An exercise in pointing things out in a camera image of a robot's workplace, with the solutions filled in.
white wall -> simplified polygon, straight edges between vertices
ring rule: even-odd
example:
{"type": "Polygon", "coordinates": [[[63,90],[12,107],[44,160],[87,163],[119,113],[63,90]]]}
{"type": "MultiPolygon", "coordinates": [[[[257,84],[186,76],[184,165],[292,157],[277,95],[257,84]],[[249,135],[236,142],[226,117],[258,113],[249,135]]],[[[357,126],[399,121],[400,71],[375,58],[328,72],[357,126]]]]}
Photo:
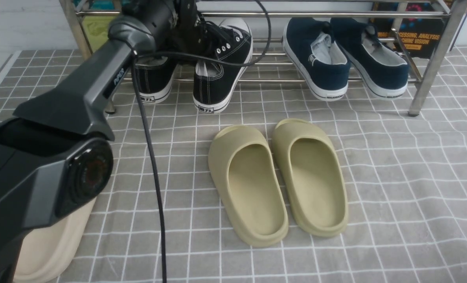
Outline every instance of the white wall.
{"type": "MultiPolygon", "coordinates": [[[[201,10],[259,11],[254,2],[200,2],[201,10]]],[[[367,11],[370,3],[337,2],[267,2],[269,11],[353,10],[367,11]]],[[[287,19],[272,20],[274,38],[280,37],[287,19]]],[[[263,18],[248,19],[255,37],[266,36],[263,18]]],[[[458,44],[467,44],[467,21],[458,37],[458,44]]],[[[47,50],[76,48],[58,0],[0,0],[0,51],[47,50]]]]}
{"type": "Polygon", "coordinates": [[[58,0],[0,0],[0,51],[77,48],[58,0]]]}

black cable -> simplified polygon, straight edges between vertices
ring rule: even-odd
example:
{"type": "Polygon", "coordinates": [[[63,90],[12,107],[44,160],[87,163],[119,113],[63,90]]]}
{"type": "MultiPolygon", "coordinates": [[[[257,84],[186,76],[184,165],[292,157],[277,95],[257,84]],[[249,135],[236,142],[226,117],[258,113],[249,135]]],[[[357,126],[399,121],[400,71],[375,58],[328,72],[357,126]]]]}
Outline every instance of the black cable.
{"type": "Polygon", "coordinates": [[[136,99],[141,112],[142,126],[144,129],[144,135],[146,136],[146,143],[148,145],[149,158],[151,160],[151,167],[153,169],[153,178],[155,179],[155,192],[156,202],[158,203],[158,216],[160,217],[160,236],[162,240],[162,283],[167,283],[167,259],[165,257],[165,223],[164,223],[164,206],[162,205],[162,194],[160,193],[160,181],[158,179],[158,170],[156,168],[155,152],[153,151],[153,145],[151,143],[151,136],[149,135],[148,120],[146,120],[146,111],[144,111],[144,105],[142,104],[141,93],[138,87],[138,72],[136,72],[136,60],[132,63],[132,84],[136,93],[136,99]]]}
{"type": "Polygon", "coordinates": [[[134,92],[136,95],[136,99],[138,101],[138,106],[140,108],[141,112],[141,118],[142,118],[142,125],[144,129],[144,135],[146,136],[146,142],[148,146],[148,151],[149,151],[149,157],[151,160],[151,167],[153,169],[153,178],[155,180],[155,192],[156,192],[156,200],[158,203],[158,216],[160,217],[160,236],[161,236],[161,241],[162,241],[162,283],[167,283],[167,258],[166,258],[166,253],[165,253],[165,222],[164,222],[164,206],[162,204],[162,193],[160,192],[160,181],[158,179],[158,169],[156,167],[156,158],[155,158],[155,152],[153,150],[153,145],[151,143],[151,136],[149,134],[149,126],[148,126],[148,121],[146,120],[146,111],[144,110],[144,105],[142,103],[141,99],[141,93],[139,90],[138,86],[138,72],[136,71],[136,63],[138,62],[139,59],[143,58],[148,58],[148,57],[158,57],[158,56],[165,56],[165,57],[174,57],[174,58],[181,58],[181,59],[200,59],[203,61],[208,61],[211,63],[218,63],[218,64],[223,64],[223,65],[229,65],[229,66],[236,66],[236,67],[248,67],[248,66],[253,66],[254,64],[258,63],[261,61],[261,59],[265,56],[265,54],[268,51],[268,48],[270,47],[270,39],[272,37],[272,25],[270,23],[270,16],[268,15],[268,11],[265,9],[263,4],[260,2],[260,0],[254,0],[262,9],[262,11],[265,14],[265,17],[267,19],[267,26],[268,26],[268,40],[267,44],[265,45],[265,48],[263,49],[262,53],[260,56],[255,59],[254,61],[248,62],[248,63],[228,63],[228,62],[223,62],[219,61],[216,59],[212,59],[209,57],[204,57],[204,56],[199,56],[199,55],[194,55],[194,54],[188,54],[188,53],[183,53],[183,52],[174,52],[174,51],[157,51],[157,52],[152,52],[152,53],[147,53],[147,54],[138,54],[135,49],[124,39],[116,38],[116,37],[111,37],[110,31],[111,28],[114,27],[117,24],[120,25],[126,25],[128,27],[132,27],[135,30],[138,30],[140,32],[143,32],[145,34],[148,34],[150,36],[153,36],[152,34],[148,33],[147,31],[144,31],[134,25],[128,24],[128,23],[117,23],[115,25],[111,25],[108,29],[108,36],[110,39],[114,40],[119,40],[122,42],[125,42],[129,48],[131,48],[132,53],[134,54],[134,61],[132,63],[131,67],[131,75],[132,75],[132,85],[134,86],[134,92]]]}

white rubber sole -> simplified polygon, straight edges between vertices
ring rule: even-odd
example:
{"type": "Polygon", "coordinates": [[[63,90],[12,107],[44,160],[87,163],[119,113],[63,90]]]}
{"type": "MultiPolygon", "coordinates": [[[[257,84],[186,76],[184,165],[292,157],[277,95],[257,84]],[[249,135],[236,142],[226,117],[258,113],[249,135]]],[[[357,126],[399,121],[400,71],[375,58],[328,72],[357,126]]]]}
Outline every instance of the white rubber sole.
{"type": "Polygon", "coordinates": [[[366,91],[370,95],[372,95],[372,97],[383,99],[383,100],[393,100],[393,99],[400,98],[406,91],[408,82],[402,88],[399,88],[396,90],[390,90],[390,89],[378,86],[370,78],[370,75],[368,74],[366,69],[363,67],[363,65],[361,65],[361,63],[359,63],[358,60],[354,59],[354,57],[352,57],[352,55],[349,52],[347,52],[346,50],[344,50],[344,52],[345,52],[345,55],[349,57],[349,60],[351,61],[354,68],[359,72],[359,75],[361,76],[361,78],[363,79],[363,82],[366,85],[366,91]]]}
{"type": "Polygon", "coordinates": [[[172,82],[174,82],[174,74],[175,74],[176,69],[174,69],[171,79],[167,83],[167,86],[159,92],[156,93],[140,93],[141,94],[141,100],[143,104],[159,104],[163,102],[167,97],[169,97],[169,94],[171,93],[172,89],[172,82]]]}
{"type": "Polygon", "coordinates": [[[293,62],[293,64],[296,66],[296,69],[302,74],[303,78],[307,82],[307,85],[309,86],[312,95],[316,97],[319,100],[322,101],[336,101],[341,99],[344,95],[345,92],[347,92],[347,88],[349,87],[349,83],[347,83],[343,88],[340,88],[338,90],[325,90],[323,88],[320,88],[317,86],[311,78],[311,75],[307,71],[307,69],[303,66],[302,63],[300,63],[300,60],[298,60],[298,57],[296,57],[296,54],[291,50],[291,47],[289,47],[289,44],[287,43],[287,38],[286,38],[286,30],[288,28],[288,25],[284,28],[284,32],[282,34],[282,48],[286,52],[286,55],[288,58],[293,62]]]}
{"type": "MultiPolygon", "coordinates": [[[[244,64],[248,63],[251,61],[251,57],[253,57],[253,36],[251,36],[251,50],[249,51],[248,57],[246,60],[244,60],[244,64]]],[[[193,102],[197,109],[201,111],[202,113],[206,114],[215,114],[215,113],[221,113],[223,110],[225,110],[226,106],[228,106],[230,99],[232,98],[232,94],[234,93],[234,88],[237,86],[237,82],[241,78],[241,76],[244,74],[248,67],[242,67],[240,72],[237,74],[237,77],[235,77],[235,80],[233,81],[232,88],[230,89],[230,92],[228,95],[223,99],[221,102],[218,102],[216,104],[203,104],[199,102],[198,100],[193,97],[193,102]]]]}

beige slide sandal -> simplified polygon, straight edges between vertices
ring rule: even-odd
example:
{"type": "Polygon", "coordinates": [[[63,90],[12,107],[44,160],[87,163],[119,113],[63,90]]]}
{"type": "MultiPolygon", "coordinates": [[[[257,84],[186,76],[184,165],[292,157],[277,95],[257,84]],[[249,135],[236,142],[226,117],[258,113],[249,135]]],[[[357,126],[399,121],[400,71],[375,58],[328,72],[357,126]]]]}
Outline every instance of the beige slide sandal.
{"type": "Polygon", "coordinates": [[[24,238],[14,282],[43,283],[64,272],[75,256],[95,200],[55,225],[35,229],[24,238]]]}
{"type": "Polygon", "coordinates": [[[304,120],[285,119],[276,125],[272,145],[296,223],[321,237],[345,230],[348,209],[344,179],[325,132],[304,120]]]}
{"type": "Polygon", "coordinates": [[[289,223],[264,136],[253,127],[220,131],[209,150],[211,176],[233,229],[248,245],[273,245],[288,233],[289,223]]]}

logo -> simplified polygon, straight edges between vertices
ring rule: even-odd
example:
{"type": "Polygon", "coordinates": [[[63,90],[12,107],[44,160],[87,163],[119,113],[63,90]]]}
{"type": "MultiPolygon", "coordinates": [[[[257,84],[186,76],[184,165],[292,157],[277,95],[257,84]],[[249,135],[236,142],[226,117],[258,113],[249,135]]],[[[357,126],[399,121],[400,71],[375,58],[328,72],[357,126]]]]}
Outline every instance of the logo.
{"type": "Polygon", "coordinates": [[[150,97],[142,96],[141,100],[144,101],[144,102],[155,102],[155,97],[154,96],[150,96],[150,97]]]}
{"type": "Polygon", "coordinates": [[[125,70],[121,68],[120,71],[118,72],[118,75],[116,75],[116,78],[113,80],[113,83],[117,85],[120,82],[120,80],[122,80],[123,75],[125,75],[125,70]]]}
{"type": "Polygon", "coordinates": [[[199,111],[201,111],[203,113],[214,114],[214,109],[213,108],[204,108],[202,106],[199,106],[199,111]]]}

